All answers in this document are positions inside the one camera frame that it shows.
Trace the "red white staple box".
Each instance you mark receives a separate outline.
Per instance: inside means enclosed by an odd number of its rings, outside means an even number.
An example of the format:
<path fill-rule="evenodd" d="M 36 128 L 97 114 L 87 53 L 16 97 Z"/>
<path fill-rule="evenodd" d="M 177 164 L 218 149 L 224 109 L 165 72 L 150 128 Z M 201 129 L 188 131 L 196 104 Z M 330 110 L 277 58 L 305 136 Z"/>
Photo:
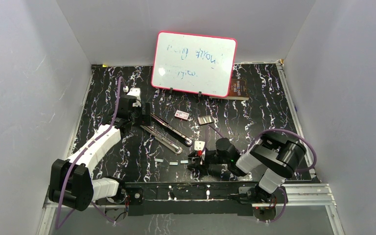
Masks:
<path fill-rule="evenodd" d="M 189 113 L 177 110 L 174 115 L 176 118 L 182 119 L 182 120 L 188 120 L 189 119 Z"/>

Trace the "cardboard staple box tray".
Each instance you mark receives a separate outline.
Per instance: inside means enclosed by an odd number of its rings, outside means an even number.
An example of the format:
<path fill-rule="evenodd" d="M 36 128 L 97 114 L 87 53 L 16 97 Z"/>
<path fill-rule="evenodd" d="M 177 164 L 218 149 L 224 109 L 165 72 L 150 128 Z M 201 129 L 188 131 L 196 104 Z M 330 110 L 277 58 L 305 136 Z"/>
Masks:
<path fill-rule="evenodd" d="M 214 122 L 214 119 L 211 115 L 198 117 L 197 120 L 199 125 L 207 125 Z"/>

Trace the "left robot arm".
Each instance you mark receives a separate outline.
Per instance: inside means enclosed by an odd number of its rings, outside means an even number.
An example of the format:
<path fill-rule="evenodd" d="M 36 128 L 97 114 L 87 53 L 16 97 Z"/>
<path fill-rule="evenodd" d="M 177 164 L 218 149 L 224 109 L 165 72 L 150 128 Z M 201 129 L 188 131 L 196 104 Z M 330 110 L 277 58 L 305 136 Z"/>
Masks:
<path fill-rule="evenodd" d="M 121 95 L 112 121 L 101 125 L 74 154 L 52 164 L 49 200 L 77 211 L 83 211 L 92 202 L 104 198 L 115 204 L 124 202 L 127 196 L 124 182 L 113 176 L 94 180 L 93 171 L 132 127 L 149 125 L 150 122 L 150 104 L 141 105 L 139 88 L 131 88 L 127 94 Z"/>

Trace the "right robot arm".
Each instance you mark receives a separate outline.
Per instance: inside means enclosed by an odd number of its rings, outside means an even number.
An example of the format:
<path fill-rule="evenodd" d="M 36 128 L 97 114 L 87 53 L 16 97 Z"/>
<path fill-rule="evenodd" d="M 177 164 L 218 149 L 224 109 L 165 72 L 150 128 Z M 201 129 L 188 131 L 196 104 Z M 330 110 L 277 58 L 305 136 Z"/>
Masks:
<path fill-rule="evenodd" d="M 302 144 L 303 138 L 295 133 L 285 136 L 282 129 L 264 131 L 257 141 L 245 151 L 240 152 L 228 138 L 220 138 L 214 150 L 205 146 L 189 154 L 191 163 L 187 168 L 194 172 L 207 171 L 210 165 L 227 165 L 227 169 L 237 177 L 246 176 L 260 165 L 266 166 L 257 185 L 246 191 L 229 195 L 229 199 L 240 203 L 269 203 L 276 195 L 276 190 L 294 176 L 307 153 Z"/>

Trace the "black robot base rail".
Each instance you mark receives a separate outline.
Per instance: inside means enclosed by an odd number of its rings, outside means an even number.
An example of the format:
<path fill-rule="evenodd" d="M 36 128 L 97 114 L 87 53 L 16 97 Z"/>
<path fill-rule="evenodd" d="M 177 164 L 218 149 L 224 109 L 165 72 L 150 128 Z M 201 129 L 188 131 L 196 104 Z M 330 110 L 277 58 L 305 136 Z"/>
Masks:
<path fill-rule="evenodd" d="M 128 205 L 130 216 L 151 214 L 237 214 L 252 216 L 261 210 L 274 217 L 275 206 L 288 203 L 285 187 L 273 194 L 258 189 L 253 181 L 122 183 L 118 196 L 97 201 L 109 209 Z"/>

